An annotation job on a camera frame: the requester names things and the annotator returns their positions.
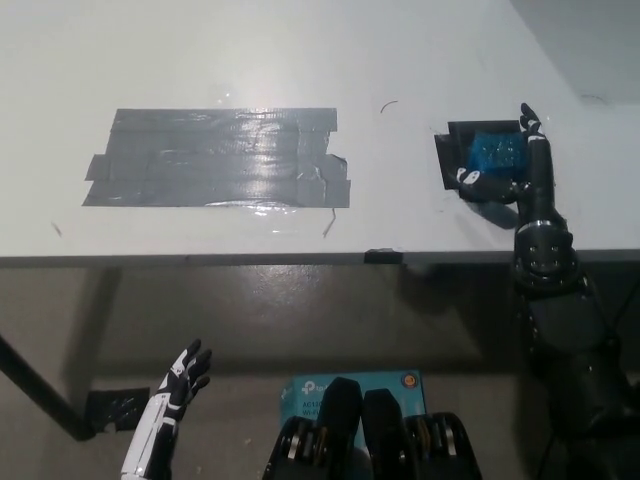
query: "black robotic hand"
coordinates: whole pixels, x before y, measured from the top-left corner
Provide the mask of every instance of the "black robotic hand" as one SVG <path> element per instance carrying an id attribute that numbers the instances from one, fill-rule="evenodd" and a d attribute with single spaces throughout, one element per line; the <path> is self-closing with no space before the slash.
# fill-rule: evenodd
<path id="1" fill-rule="evenodd" d="M 200 354 L 195 340 L 173 363 L 156 394 L 151 397 L 138 423 L 122 480 L 169 480 L 171 459 L 178 437 L 178 423 L 200 389 L 209 383 L 211 350 Z"/>

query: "white table surface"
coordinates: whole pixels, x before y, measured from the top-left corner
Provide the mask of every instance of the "white table surface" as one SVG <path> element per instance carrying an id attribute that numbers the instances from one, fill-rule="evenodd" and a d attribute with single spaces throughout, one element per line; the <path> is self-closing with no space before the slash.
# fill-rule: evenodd
<path id="1" fill-rule="evenodd" d="M 0 1 L 0 264 L 506 259 L 513 232 L 443 189 L 433 134 L 522 101 L 576 248 L 640 259 L 638 5 Z M 351 207 L 326 238 L 326 209 L 81 206 L 118 108 L 227 107 L 337 108 Z"/>

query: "blue object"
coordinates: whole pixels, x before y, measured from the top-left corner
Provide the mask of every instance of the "blue object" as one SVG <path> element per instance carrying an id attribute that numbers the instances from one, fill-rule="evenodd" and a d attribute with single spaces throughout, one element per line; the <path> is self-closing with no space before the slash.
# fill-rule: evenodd
<path id="1" fill-rule="evenodd" d="M 521 133 L 476 133 L 469 149 L 469 170 L 521 181 L 527 167 Z"/>

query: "table leg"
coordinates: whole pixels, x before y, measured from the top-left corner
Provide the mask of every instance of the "table leg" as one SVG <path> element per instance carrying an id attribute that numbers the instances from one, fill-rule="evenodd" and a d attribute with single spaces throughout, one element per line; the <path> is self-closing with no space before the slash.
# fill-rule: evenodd
<path id="1" fill-rule="evenodd" d="M 95 436 L 91 424 L 78 414 L 7 341 L 0 336 L 0 370 L 75 440 Z"/>

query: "floor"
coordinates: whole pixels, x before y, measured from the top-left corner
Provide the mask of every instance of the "floor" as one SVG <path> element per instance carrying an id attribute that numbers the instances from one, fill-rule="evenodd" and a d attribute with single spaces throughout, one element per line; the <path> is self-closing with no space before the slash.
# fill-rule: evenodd
<path id="1" fill-rule="evenodd" d="M 612 314 L 640 269 L 592 267 Z M 77 405 L 89 388 L 158 384 L 193 338 L 212 382 L 183 422 L 176 479 L 259 479 L 293 373 L 420 368 L 430 411 L 465 422 L 486 479 L 531 478 L 549 435 L 544 395 L 521 372 L 508 271 L 395 266 L 0 271 L 0 333 Z M 640 311 L 623 360 L 640 371 Z M 0 478 L 119 478 L 131 433 L 75 443 L 0 377 Z M 556 449 L 545 478 L 562 478 Z"/>

